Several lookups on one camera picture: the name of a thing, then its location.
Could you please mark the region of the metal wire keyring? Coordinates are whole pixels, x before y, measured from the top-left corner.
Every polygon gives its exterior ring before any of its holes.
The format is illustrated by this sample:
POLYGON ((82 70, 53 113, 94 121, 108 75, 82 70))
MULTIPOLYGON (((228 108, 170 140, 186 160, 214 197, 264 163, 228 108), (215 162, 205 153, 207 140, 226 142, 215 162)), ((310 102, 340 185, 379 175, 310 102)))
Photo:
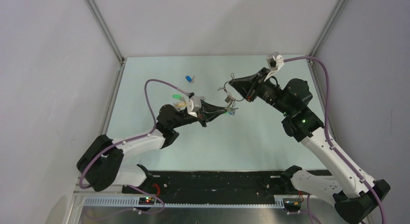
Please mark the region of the metal wire keyring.
POLYGON ((227 104, 235 103, 235 102, 241 102, 241 101, 244 100, 244 98, 239 98, 239 99, 235 98, 233 96, 233 94, 227 89, 227 86, 229 85, 229 82, 233 79, 235 79, 235 75, 234 75, 234 73, 231 73, 231 79, 228 80, 227 82, 225 82, 222 87, 217 89, 217 91, 224 91, 225 92, 226 98, 224 100, 227 104))

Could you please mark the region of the green tagged key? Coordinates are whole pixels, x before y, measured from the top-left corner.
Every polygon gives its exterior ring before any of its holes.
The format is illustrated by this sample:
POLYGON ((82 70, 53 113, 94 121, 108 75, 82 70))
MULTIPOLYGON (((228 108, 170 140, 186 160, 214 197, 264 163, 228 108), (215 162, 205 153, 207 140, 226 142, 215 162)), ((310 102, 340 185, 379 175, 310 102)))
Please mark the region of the green tagged key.
POLYGON ((174 99, 179 99, 179 100, 183 98, 183 96, 180 95, 180 94, 173 94, 172 97, 173 97, 174 99))

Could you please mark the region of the bunch of silver keys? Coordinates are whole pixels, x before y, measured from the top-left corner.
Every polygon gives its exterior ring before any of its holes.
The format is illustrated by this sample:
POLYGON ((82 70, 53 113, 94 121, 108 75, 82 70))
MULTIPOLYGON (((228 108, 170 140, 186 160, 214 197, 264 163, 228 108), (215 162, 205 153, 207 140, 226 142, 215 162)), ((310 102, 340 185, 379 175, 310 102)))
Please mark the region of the bunch of silver keys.
POLYGON ((232 116, 235 115, 235 111, 237 110, 237 108, 235 107, 236 99, 230 95, 227 95, 227 97, 225 98, 225 102, 227 113, 232 116))

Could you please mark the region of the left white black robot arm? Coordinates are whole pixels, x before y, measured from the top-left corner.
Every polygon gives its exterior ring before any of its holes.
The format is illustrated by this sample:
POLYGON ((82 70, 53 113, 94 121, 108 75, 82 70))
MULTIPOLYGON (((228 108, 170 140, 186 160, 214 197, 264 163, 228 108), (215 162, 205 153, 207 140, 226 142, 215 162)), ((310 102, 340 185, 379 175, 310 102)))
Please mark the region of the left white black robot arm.
POLYGON ((112 185, 131 185, 141 193, 153 187, 150 172, 141 164, 132 163, 132 157, 151 150, 170 146, 179 137, 178 127, 195 122, 207 123, 227 113, 226 107, 215 106, 199 99, 190 99, 188 106, 179 110, 173 105, 163 105, 153 129, 128 139, 110 139, 98 136, 76 164, 81 179, 96 192, 112 185))

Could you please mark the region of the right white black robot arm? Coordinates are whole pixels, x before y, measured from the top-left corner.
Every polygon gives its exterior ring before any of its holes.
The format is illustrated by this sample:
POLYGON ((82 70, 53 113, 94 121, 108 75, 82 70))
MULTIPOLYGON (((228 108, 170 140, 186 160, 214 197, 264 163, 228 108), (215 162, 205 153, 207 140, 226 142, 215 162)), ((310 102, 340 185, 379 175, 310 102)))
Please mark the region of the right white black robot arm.
POLYGON ((229 81, 247 102, 260 98, 284 115, 285 133, 310 150, 333 179, 315 176, 299 166, 281 174, 281 188, 287 194, 306 192, 332 205, 350 224, 359 224, 390 191, 383 179, 375 180, 362 170, 330 136, 322 120, 308 107, 312 99, 308 83, 291 79, 281 88, 269 69, 229 81))

